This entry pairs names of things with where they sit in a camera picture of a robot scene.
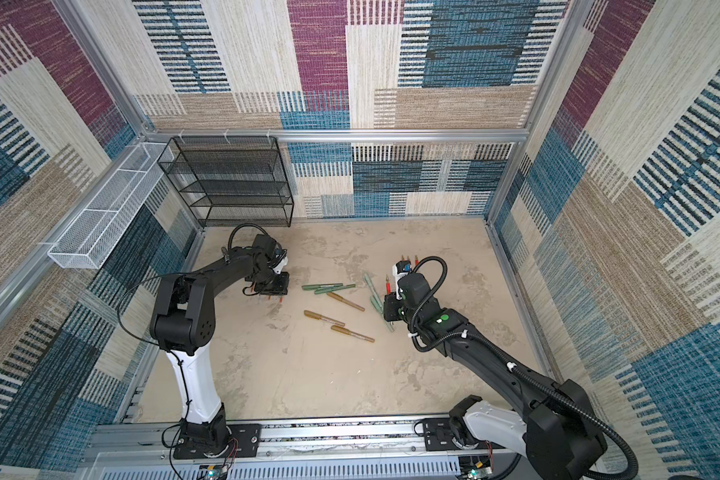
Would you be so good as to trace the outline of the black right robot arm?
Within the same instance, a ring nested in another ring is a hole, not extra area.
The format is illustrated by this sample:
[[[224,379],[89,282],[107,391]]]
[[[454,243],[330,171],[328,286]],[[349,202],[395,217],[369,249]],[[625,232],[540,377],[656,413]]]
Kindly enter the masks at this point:
[[[531,466],[544,479],[580,479],[607,451],[604,433],[581,415],[594,413],[576,382],[558,383],[516,361],[458,311],[426,299],[420,273],[396,281],[385,297],[385,318],[403,321],[420,348],[432,347],[475,373],[498,392],[526,425],[521,435]]]

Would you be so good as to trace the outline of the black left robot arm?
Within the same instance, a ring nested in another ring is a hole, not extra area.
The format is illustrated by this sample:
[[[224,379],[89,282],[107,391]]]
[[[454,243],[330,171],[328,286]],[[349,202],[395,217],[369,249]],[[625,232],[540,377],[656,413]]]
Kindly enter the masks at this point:
[[[161,278],[149,334],[169,359],[183,402],[182,445],[215,455],[231,440],[225,408],[213,380],[210,344],[216,330],[218,294],[243,280],[248,296],[285,296],[287,250],[254,223],[230,234],[221,257],[192,272]]]

